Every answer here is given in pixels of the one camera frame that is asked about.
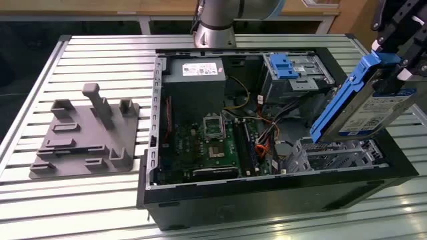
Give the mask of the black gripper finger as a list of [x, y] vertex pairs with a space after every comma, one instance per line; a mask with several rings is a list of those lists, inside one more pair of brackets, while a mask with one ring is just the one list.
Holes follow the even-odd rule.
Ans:
[[372, 17], [371, 30], [378, 33], [371, 50], [395, 53], [415, 32], [410, 23], [418, 11], [415, 0], [379, 0]]
[[416, 7], [416, 13], [411, 17], [410, 23], [415, 27], [414, 33], [407, 41], [411, 44], [400, 54], [399, 62], [394, 64], [388, 75], [374, 85], [378, 93], [391, 94], [398, 92], [407, 81], [416, 81], [427, 76], [427, 8]]

